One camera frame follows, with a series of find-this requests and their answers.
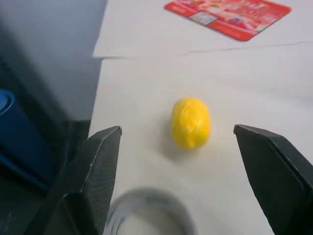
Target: tape roll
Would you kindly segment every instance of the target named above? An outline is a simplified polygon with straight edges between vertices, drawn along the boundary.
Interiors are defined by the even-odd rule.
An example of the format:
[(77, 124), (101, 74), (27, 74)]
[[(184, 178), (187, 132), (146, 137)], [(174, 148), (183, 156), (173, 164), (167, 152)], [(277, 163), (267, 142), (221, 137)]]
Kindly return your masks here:
[(156, 208), (168, 215), (179, 227), (181, 235), (197, 235), (195, 225), (185, 206), (169, 193), (153, 189), (135, 189), (123, 194), (109, 208), (104, 235), (117, 235), (122, 224), (138, 211)]

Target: white table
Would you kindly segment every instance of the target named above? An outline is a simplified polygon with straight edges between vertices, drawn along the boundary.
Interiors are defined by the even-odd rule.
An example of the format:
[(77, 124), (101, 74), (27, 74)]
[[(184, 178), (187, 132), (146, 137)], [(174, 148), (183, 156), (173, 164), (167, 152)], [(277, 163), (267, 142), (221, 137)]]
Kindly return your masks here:
[[(235, 124), (268, 129), (289, 139), (313, 163), (313, 44), (297, 43), (311, 40), (312, 34), (298, 28), (298, 37), (288, 38), (286, 18), (279, 27), (277, 23), (276, 31), (270, 34), (269, 28), (243, 44), (170, 12), (160, 12), (159, 20), (177, 19), (188, 29), (201, 31), (203, 42), (210, 41), (201, 44), (188, 37), (188, 42), (195, 43), (184, 42), (187, 47), (181, 47), (182, 43), (168, 51), (157, 45), (165, 44), (162, 34), (149, 31), (141, 22), (134, 30), (149, 40), (157, 37), (150, 46), (142, 37), (129, 43), (133, 36), (129, 31), (122, 35), (120, 29), (108, 26), (106, 20), (112, 22), (114, 14), (124, 13), (115, 6), (120, 1), (108, 3), (100, 34), (112, 38), (102, 43), (100, 36), (95, 55), (125, 58), (102, 62), (89, 131), (92, 135), (115, 125), (123, 128), (113, 200), (133, 188), (156, 187), (187, 206), (200, 235), (273, 234), (248, 183), (232, 132)], [(160, 7), (165, 4), (156, 2)], [(124, 4), (129, 12), (136, 12), (127, 1)], [(296, 10), (307, 11), (300, 6)], [(290, 17), (299, 20), (302, 16), (297, 12)], [(153, 28), (164, 24), (155, 23)], [(166, 28), (172, 39), (178, 39), (176, 34), (184, 30), (175, 28), (177, 25), (178, 21), (172, 32)], [(200, 53), (186, 54), (198, 48), (202, 48)], [(213, 129), (208, 143), (190, 153), (177, 150), (169, 136), (172, 107), (186, 96), (206, 102)]]

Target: yellow lemon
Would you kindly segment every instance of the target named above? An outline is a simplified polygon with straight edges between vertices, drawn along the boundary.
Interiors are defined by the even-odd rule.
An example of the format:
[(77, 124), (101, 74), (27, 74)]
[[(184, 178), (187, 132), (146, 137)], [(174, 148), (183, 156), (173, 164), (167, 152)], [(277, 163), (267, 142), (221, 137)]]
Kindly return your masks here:
[(210, 114), (198, 98), (183, 98), (173, 107), (172, 136), (183, 149), (203, 145), (211, 133)]

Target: blue cylinder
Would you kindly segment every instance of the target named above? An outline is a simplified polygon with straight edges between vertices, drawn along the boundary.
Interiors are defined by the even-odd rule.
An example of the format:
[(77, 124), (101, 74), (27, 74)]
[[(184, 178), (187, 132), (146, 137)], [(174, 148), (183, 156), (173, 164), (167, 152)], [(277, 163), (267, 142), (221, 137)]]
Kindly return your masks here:
[(7, 90), (0, 90), (0, 148), (19, 168), (48, 187), (52, 185), (56, 158), (13, 93)]

